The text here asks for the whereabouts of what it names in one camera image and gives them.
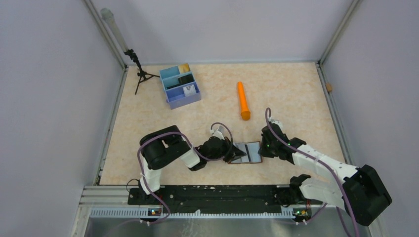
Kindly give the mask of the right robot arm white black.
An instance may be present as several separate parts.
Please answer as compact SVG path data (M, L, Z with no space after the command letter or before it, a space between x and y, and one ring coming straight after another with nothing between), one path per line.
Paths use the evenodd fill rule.
M304 167L323 180L301 174L290 179L290 198L295 203L314 199L331 204L369 226L392 204L392 198L377 171L369 166L353 166L325 155L299 138L289 139L277 121L262 130L259 154L279 158Z

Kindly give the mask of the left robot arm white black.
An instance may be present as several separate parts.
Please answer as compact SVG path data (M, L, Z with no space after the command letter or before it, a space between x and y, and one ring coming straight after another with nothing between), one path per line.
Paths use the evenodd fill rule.
M128 203L155 203L159 196L162 170L175 160L181 160L190 171L198 171L205 168L208 162L222 160L229 163L244 157L246 153L233 144L232 136L224 136L223 132L230 130L220 122L216 125L218 128L210 127L210 138L197 147L176 125L144 136L137 152L141 177L138 188L130 189Z

